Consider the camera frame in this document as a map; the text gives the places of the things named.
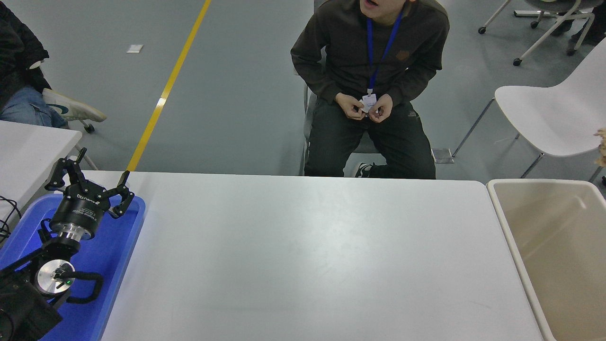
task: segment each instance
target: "man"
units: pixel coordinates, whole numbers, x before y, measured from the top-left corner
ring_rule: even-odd
[[[434,179],[430,144],[410,101],[442,69],[447,34],[446,11],[435,0],[322,4],[291,49],[295,69],[318,96],[305,175],[342,177],[367,130],[387,164],[360,164],[355,177]]]
[[[0,120],[63,128],[66,120],[105,120],[95,108],[50,89],[39,68],[46,58],[42,43],[0,1]]]
[[[572,0],[567,0],[567,1],[570,2],[571,6],[574,4],[574,1],[572,1]],[[595,17],[593,20],[593,24],[587,31],[587,35],[585,36],[585,39],[583,39],[583,44],[596,46],[604,39],[604,36],[605,36],[604,32],[606,32],[606,2],[603,2],[601,5],[594,7],[591,12],[595,15]],[[574,20],[564,21],[560,26],[558,26],[551,33],[551,35],[552,36],[561,36],[562,34],[564,34],[564,32],[568,32],[572,28],[573,22],[574,22]],[[568,44],[570,49],[573,48],[574,45],[579,41],[579,38],[581,37],[581,34],[583,33],[585,26],[587,26],[587,22],[585,22],[585,24],[583,25],[583,28],[581,28],[577,33],[575,33],[574,35],[572,35],[570,37],[569,44]]]

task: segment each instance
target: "white desk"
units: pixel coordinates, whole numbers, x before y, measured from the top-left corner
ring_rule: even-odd
[[[0,195],[22,208],[81,137],[77,130],[0,121]],[[11,209],[0,201],[0,219]]]
[[[85,172],[105,187],[120,174]],[[134,172],[128,185],[147,216],[103,341],[541,340],[480,183]]]

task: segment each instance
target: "yellow floor line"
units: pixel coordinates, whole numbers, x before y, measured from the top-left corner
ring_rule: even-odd
[[[200,28],[200,24],[202,23],[202,20],[204,19],[204,16],[206,15],[206,11],[208,10],[208,7],[209,7],[211,1],[212,0],[206,0],[204,2],[204,6],[202,6],[202,10],[200,11],[198,18],[196,19],[196,22],[193,24],[193,27],[191,28],[190,35],[189,35],[189,37],[187,37],[187,41],[185,42],[185,45],[183,46],[183,50],[181,50],[179,59],[177,59],[177,63],[175,64],[175,67],[173,68],[173,71],[170,74],[170,77],[168,77],[166,86],[164,86],[164,90],[162,91],[162,96],[160,97],[160,99],[158,99],[156,108],[154,109],[153,114],[151,115],[151,118],[150,118],[149,122],[147,123],[147,127],[145,128],[145,131],[143,131],[143,135],[141,136],[141,139],[139,140],[139,144],[137,144],[137,148],[135,149],[135,152],[133,153],[133,156],[131,157],[130,162],[128,163],[128,166],[126,167],[126,169],[128,171],[133,172],[137,168],[137,164],[139,164],[141,155],[143,155],[143,151],[145,151],[145,147],[147,146],[147,143],[149,142],[153,129],[156,127],[158,118],[160,117],[160,114],[162,113],[162,110],[164,109],[164,103],[166,103],[166,100],[168,99],[168,96],[170,95],[170,91],[173,89],[175,80],[177,79],[177,76],[179,75],[179,71],[181,71],[181,66],[183,66],[183,62],[185,61],[185,58],[187,57],[187,53],[189,52],[191,44],[193,43],[194,38],[196,38],[196,33],[198,32],[198,28]]]

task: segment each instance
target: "id badge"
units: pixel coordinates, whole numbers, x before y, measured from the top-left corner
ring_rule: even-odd
[[[370,108],[372,108],[377,103],[377,95],[373,93],[371,95],[362,96],[361,102],[364,103],[362,111],[368,113]]]

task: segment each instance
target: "white sticker on floor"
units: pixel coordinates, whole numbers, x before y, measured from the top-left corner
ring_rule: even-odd
[[[139,53],[139,52],[141,52],[142,48],[143,48],[143,45],[131,45],[128,48],[128,51],[126,51],[126,53]]]

